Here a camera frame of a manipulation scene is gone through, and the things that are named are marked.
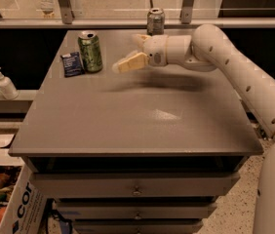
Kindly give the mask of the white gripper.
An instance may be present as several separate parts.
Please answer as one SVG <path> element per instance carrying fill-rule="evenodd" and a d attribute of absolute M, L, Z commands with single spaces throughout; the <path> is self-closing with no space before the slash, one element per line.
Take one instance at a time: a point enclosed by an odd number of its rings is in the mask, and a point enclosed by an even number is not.
<path fill-rule="evenodd" d="M 124 73 L 151 66 L 165 66 L 167 64 L 166 44 L 167 35 L 149 36 L 134 34 L 133 42 L 143 49 L 143 52 L 132 51 L 112 65 L 115 73 Z"/>

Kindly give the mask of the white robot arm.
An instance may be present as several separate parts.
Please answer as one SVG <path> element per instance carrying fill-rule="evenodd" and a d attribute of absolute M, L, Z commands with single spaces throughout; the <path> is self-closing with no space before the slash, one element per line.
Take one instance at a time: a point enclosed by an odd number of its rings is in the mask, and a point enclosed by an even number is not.
<path fill-rule="evenodd" d="M 275 79 L 213 24 L 200 25 L 188 35 L 136 34 L 133 41 L 137 49 L 115 62 L 114 72 L 168 64 L 200 72 L 217 68 L 273 139 L 259 176 L 253 234 L 275 234 Z"/>

